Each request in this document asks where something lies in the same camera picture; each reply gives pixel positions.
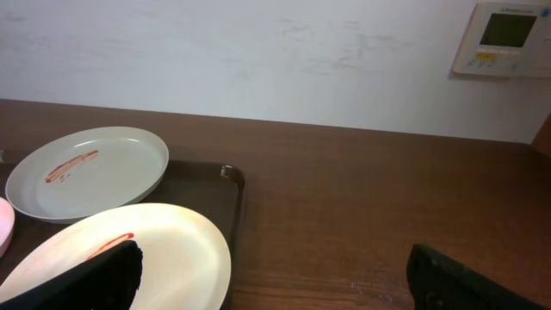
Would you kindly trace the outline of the pink plate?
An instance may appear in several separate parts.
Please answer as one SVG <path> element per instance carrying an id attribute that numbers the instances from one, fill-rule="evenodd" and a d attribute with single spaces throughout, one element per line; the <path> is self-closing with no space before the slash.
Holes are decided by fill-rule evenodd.
<path id="1" fill-rule="evenodd" d="M 4 198 L 0 198 L 0 257 L 4 255 L 9 247 L 13 236 L 15 224 L 15 211 Z"/>

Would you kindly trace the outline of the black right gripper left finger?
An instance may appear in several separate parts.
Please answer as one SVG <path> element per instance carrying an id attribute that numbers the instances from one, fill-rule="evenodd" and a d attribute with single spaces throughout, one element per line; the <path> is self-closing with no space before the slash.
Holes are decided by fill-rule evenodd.
<path id="1" fill-rule="evenodd" d="M 129 310 L 139 285 L 143 252 L 132 240 L 1 303 L 1 310 Z"/>

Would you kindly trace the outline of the grey-green plate with sauce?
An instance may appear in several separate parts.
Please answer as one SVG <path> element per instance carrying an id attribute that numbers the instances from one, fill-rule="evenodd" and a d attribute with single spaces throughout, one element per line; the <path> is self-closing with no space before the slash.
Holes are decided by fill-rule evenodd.
<path id="1" fill-rule="evenodd" d="M 165 142 L 144 129 L 88 129 L 28 154 L 10 172 L 5 195 L 21 214 L 71 224 L 142 201 L 160 183 L 169 159 Z"/>

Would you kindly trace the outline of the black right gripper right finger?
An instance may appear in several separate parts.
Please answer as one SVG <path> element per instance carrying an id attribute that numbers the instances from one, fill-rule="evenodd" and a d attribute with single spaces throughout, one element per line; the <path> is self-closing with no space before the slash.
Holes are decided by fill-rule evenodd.
<path id="1" fill-rule="evenodd" d="M 415 310 L 547 310 L 427 245 L 412 247 L 406 279 Z"/>

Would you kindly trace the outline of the cream plate with sauce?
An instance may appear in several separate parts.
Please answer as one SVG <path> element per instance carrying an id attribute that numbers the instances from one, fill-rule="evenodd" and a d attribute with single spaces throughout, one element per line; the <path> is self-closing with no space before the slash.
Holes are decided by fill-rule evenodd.
<path id="1" fill-rule="evenodd" d="M 232 273 L 225 238 L 196 211 L 163 203 L 110 209 L 57 232 L 11 271 L 1 299 L 36 288 L 124 241 L 135 242 L 143 255 L 133 309 L 222 306 Z"/>

